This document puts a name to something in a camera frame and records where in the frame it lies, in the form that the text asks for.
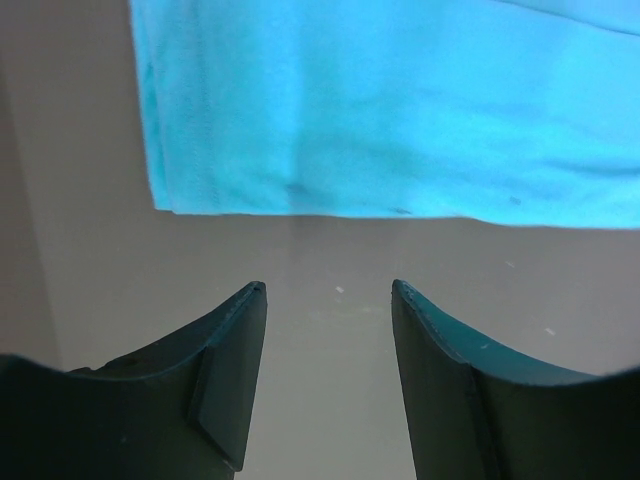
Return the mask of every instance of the folded cloth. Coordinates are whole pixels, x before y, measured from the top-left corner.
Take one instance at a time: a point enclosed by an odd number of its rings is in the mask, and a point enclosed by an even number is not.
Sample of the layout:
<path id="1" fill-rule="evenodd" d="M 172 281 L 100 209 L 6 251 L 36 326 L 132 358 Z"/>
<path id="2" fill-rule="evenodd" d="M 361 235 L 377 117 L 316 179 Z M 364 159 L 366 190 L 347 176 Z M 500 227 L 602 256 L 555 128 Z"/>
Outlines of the folded cloth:
<path id="1" fill-rule="evenodd" d="M 636 0 L 130 3 L 158 209 L 640 227 Z"/>

